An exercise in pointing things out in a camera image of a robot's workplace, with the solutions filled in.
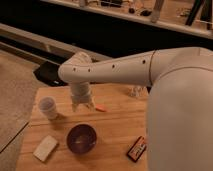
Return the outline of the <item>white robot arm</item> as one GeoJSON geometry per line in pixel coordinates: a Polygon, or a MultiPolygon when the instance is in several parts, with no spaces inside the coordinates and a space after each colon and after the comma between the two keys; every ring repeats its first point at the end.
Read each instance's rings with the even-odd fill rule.
{"type": "Polygon", "coordinates": [[[78,52],[58,74],[74,106],[91,100],[91,82],[149,87],[148,171],[213,171],[213,50],[153,50],[100,62],[78,52]]]}

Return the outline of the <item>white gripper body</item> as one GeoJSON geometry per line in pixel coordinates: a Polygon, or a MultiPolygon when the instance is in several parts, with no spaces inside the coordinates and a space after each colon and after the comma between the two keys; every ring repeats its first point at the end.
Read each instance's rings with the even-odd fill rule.
{"type": "Polygon", "coordinates": [[[70,85],[71,99],[74,104],[91,103],[92,93],[88,82],[72,83],[70,85]]]}

